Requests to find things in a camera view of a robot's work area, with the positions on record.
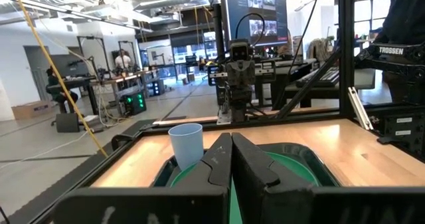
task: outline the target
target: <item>wire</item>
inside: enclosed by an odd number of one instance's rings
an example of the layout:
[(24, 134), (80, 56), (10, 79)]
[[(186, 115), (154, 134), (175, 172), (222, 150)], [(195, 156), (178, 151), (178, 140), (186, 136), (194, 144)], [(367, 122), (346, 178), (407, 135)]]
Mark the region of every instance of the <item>wire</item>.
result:
[[(52, 67), (53, 72), (55, 73), (55, 75), (57, 77), (60, 77), (59, 71), (56, 68), (56, 66), (54, 65), (52, 58), (48, 54), (48, 52), (46, 50), (46, 47), (44, 46), (43, 42), (41, 41), (41, 39), (40, 39), (40, 37), (39, 37), (39, 35), (37, 33), (37, 31), (35, 30), (34, 25), (31, 22), (31, 18), (28, 15), (28, 11), (25, 9), (25, 6), (22, 3), (22, 0), (18, 0), (18, 4), (19, 4), (19, 7), (22, 9), (22, 11), (23, 11), (23, 13), (25, 15), (25, 19), (27, 20), (27, 23), (28, 23), (29, 27), (31, 28), (31, 32), (33, 33), (35, 39), (37, 40), (37, 43), (39, 44), (42, 52), (44, 53), (44, 55), (45, 55), (45, 57), (46, 57), (49, 65)], [(91, 131), (90, 127), (87, 125), (87, 122), (84, 120), (83, 116), (81, 115), (80, 110), (78, 109), (78, 107), (75, 104), (74, 100), (72, 99), (72, 97), (71, 97), (68, 89), (66, 88), (64, 81), (61, 78), (58, 78), (58, 81), (59, 81), (59, 84), (62, 87), (62, 89), (63, 89), (63, 91), (64, 91), (64, 93), (66, 95), (66, 98), (71, 103), (71, 105), (74, 107), (74, 109), (75, 109), (75, 111), (76, 111), (79, 119), (83, 123), (85, 129), (87, 130), (87, 132), (89, 133), (89, 135), (92, 137), (94, 143), (96, 144), (96, 146), (98, 147), (98, 149), (101, 151), (101, 153), (107, 158), (108, 157), (108, 154), (105, 152), (105, 150), (103, 149), (103, 147), (100, 145), (98, 139), (95, 137), (95, 135)]]
[(257, 112), (261, 113), (263, 116), (267, 116), (267, 114), (266, 114), (265, 112), (263, 112), (263, 110), (261, 110), (261, 109), (259, 109), (259, 108), (255, 107), (252, 103), (250, 103), (250, 106), (251, 106), (251, 108), (252, 108), (253, 110), (255, 110), (255, 111), (257, 111)]
[[(33, 9), (33, 11), (36, 13), (36, 15), (37, 15), (37, 17), (38, 18), (40, 18), (40, 16), (39, 16), (39, 14), (38, 14), (38, 12), (37, 12), (37, 10), (35, 10), (35, 9)], [(45, 29), (49, 32), (49, 33), (52, 33), (52, 31), (50, 31), (50, 29), (46, 26), (46, 24), (43, 22), (43, 20), (42, 19), (39, 19), (39, 21), (41, 22), (41, 24), (45, 27)], [(63, 43), (61, 43), (58, 39), (56, 39), (56, 38), (54, 38), (54, 37), (52, 37), (53, 39), (51, 39), (49, 36), (47, 36), (47, 35), (45, 35), (45, 34), (43, 34), (43, 33), (40, 33), (42, 36), (44, 36), (46, 39), (48, 39), (50, 42), (52, 42), (52, 43), (54, 43), (54, 44), (56, 44), (56, 45), (58, 45), (58, 46), (60, 46), (60, 47), (62, 47), (62, 48), (64, 48), (64, 49), (66, 49), (66, 50), (68, 50), (68, 52), (70, 52), (71, 54), (73, 54), (74, 56), (76, 56), (76, 57), (78, 57), (78, 58), (81, 58), (85, 63), (86, 63), (86, 65), (89, 65), (89, 67), (91, 67), (91, 64), (89, 64), (88, 63), (88, 61), (87, 61), (87, 59), (86, 58), (84, 58), (83, 56), (80, 56), (79, 54), (77, 54), (77, 53), (74, 53), (74, 52), (72, 52), (72, 50), (70, 50), (66, 45), (64, 45)], [(108, 89), (106, 89), (106, 87), (102, 87), (104, 90), (106, 90), (106, 92), (113, 92), (113, 90), (108, 90)], [(104, 98), (103, 98), (103, 95), (102, 95), (102, 92), (100, 91), (100, 89), (98, 89), (98, 93), (99, 93), (99, 95), (102, 97), (102, 106), (104, 107), (104, 109), (106, 110), (106, 105), (105, 105), (105, 102), (104, 102)], [(109, 117), (109, 118), (111, 118), (111, 119), (114, 119), (114, 120), (117, 120), (117, 122), (119, 122), (120, 120), (129, 120), (129, 119), (131, 119), (131, 118), (116, 118), (116, 117), (113, 117), (111, 114), (109, 114), (109, 112), (105, 112), (105, 114), (106, 114), (106, 116), (107, 117)]]
[(296, 61), (296, 58), (297, 58), (297, 54), (298, 54), (298, 52), (299, 52), (299, 49), (301, 48), (302, 40), (304, 39), (304, 36), (305, 36), (305, 34), (307, 33), (307, 29), (308, 29), (308, 26), (309, 26), (309, 24), (310, 24), (311, 18), (313, 17), (313, 13), (314, 13), (314, 9), (316, 8), (316, 4), (317, 4), (317, 0), (314, 0), (314, 4), (313, 4), (313, 7), (311, 8), (310, 16), (308, 17), (308, 21), (307, 21), (307, 24), (305, 24), (305, 28), (304, 28), (303, 35), (301, 36), (301, 42), (299, 42), (298, 47), (297, 47), (297, 51), (294, 53), (294, 59), (292, 60), (292, 63), (291, 63), (290, 69), (289, 69), (289, 71), (288, 71), (288, 75), (287, 75), (286, 80), (285, 80), (285, 82), (284, 82), (284, 87), (283, 87), (283, 89), (281, 90), (281, 92), (279, 93), (279, 95), (278, 95), (278, 99), (276, 100), (276, 102), (275, 102), (275, 103), (274, 103), (274, 105), (273, 105), (273, 108), (272, 108), (273, 110), (275, 110), (275, 109), (278, 107), (278, 105), (282, 102), (282, 99), (283, 99), (283, 98), (284, 98), (284, 96), (285, 96), (285, 92), (286, 92), (286, 84), (287, 84), (287, 83), (289, 82), (289, 80), (290, 80), (292, 67), (294, 67), (294, 64), (295, 64), (295, 61)]
[(86, 134), (87, 134), (88, 132), (84, 132), (79, 138), (77, 138), (77, 139), (75, 139), (75, 140), (73, 140), (73, 141), (71, 141), (71, 142), (67, 142), (67, 143), (65, 143), (65, 144), (62, 144), (62, 145), (60, 145), (60, 146), (57, 146), (57, 147), (55, 147), (55, 148), (52, 148), (52, 149), (49, 149), (49, 150), (47, 150), (47, 151), (45, 151), (45, 152), (43, 152), (43, 153), (41, 153), (41, 154), (37, 154), (37, 155), (35, 155), (35, 156), (32, 156), (32, 157), (28, 157), (28, 158), (24, 158), (24, 159), (21, 159), (21, 160), (19, 160), (19, 161), (15, 161), (15, 162), (11, 162), (11, 163), (8, 163), (8, 164), (6, 164), (6, 165), (3, 165), (3, 166), (1, 166), (0, 167), (0, 170), (2, 170), (3, 168), (5, 168), (5, 167), (8, 167), (8, 166), (10, 166), (10, 165), (13, 165), (13, 164), (18, 164), (18, 163), (21, 163), (21, 162), (25, 162), (25, 161), (27, 161), (27, 160), (33, 160), (33, 159), (35, 159), (35, 158), (38, 158), (38, 157), (40, 157), (40, 156), (43, 156), (43, 155), (46, 155), (46, 154), (49, 154), (49, 153), (51, 153), (51, 152), (53, 152), (53, 151), (55, 151), (55, 150), (58, 150), (59, 148), (63, 148), (63, 147), (66, 147), (66, 146), (68, 146), (68, 145), (70, 145), (70, 144), (73, 144), (74, 142), (78, 142), (78, 141), (80, 141)]
[(236, 26), (236, 32), (235, 32), (235, 36), (234, 36), (234, 38), (235, 38), (235, 39), (237, 39), (237, 38), (238, 38), (239, 25), (241, 24), (241, 22), (242, 22), (245, 18), (247, 18), (248, 16), (250, 16), (250, 15), (256, 15), (256, 16), (258, 16), (258, 17), (261, 19), (261, 22), (262, 22), (262, 24), (263, 24), (263, 27), (262, 27), (262, 30), (261, 30), (261, 34), (260, 34), (260, 36), (258, 37), (258, 39), (257, 39), (257, 40), (254, 42), (254, 44), (252, 45), (252, 46), (255, 46), (255, 45), (257, 45), (257, 43), (260, 41), (260, 39), (263, 37), (263, 35), (264, 35), (264, 29), (266, 28), (266, 22), (264, 21), (263, 16), (261, 16), (261, 15), (260, 15), (260, 14), (258, 14), (258, 13), (248, 13), (248, 14), (244, 15), (242, 18), (240, 18), (240, 20), (239, 20), (239, 22), (238, 22), (238, 25)]

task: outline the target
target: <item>cardboard box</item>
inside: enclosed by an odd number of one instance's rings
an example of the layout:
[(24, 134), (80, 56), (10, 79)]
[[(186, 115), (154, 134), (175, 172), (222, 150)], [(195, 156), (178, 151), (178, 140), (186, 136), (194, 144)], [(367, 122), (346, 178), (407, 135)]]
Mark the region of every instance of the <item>cardboard box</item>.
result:
[(29, 104), (12, 107), (16, 120), (34, 118), (52, 112), (52, 107), (48, 101), (36, 101)]
[(189, 74), (187, 75), (187, 80), (188, 80), (189, 82), (195, 81), (195, 73), (189, 73)]

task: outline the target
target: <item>light blue cup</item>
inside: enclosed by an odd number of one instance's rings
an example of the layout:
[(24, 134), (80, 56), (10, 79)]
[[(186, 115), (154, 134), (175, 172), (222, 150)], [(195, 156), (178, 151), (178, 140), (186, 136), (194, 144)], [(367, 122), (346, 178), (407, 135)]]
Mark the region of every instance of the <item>light blue cup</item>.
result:
[(181, 124), (172, 127), (168, 134), (171, 138), (175, 159), (181, 170), (201, 160), (204, 155), (202, 125)]

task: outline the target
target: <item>green bowl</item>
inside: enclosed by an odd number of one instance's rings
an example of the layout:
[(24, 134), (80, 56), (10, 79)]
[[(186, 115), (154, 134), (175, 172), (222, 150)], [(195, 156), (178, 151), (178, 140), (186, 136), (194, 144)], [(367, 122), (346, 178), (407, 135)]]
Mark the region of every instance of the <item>green bowl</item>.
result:
[[(289, 170), (293, 171), (295, 174), (299, 175), (301, 178), (311, 183), (314, 183), (314, 185), (316, 186), (320, 186), (319, 181), (314, 176), (314, 174), (310, 171), (310, 169), (306, 168), (301, 163), (280, 154), (275, 154), (270, 152), (266, 152), (266, 153), (271, 158), (273, 158), (273, 160), (287, 167)], [(195, 165), (196, 164), (193, 164), (192, 166), (188, 167), (187, 169), (179, 173), (179, 175), (177, 175), (177, 177), (175, 177), (175, 179), (171, 183), (171, 187), (173, 187), (180, 180), (185, 178), (192, 171)], [(240, 211), (239, 211), (238, 198), (236, 196), (233, 179), (232, 179), (232, 188), (231, 188), (231, 194), (230, 194), (230, 224), (242, 224), (242, 219), (240, 217)]]

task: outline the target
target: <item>robotic arm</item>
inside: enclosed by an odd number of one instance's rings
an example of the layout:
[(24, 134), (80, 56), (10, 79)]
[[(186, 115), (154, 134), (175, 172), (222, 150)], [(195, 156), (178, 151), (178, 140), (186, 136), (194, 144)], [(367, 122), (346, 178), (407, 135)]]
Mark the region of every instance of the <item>robotic arm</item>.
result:
[[(389, 62), (385, 57), (398, 57)], [(355, 68), (374, 68), (403, 77), (408, 85), (406, 102), (425, 104), (425, 43), (421, 45), (371, 44), (355, 57)]]

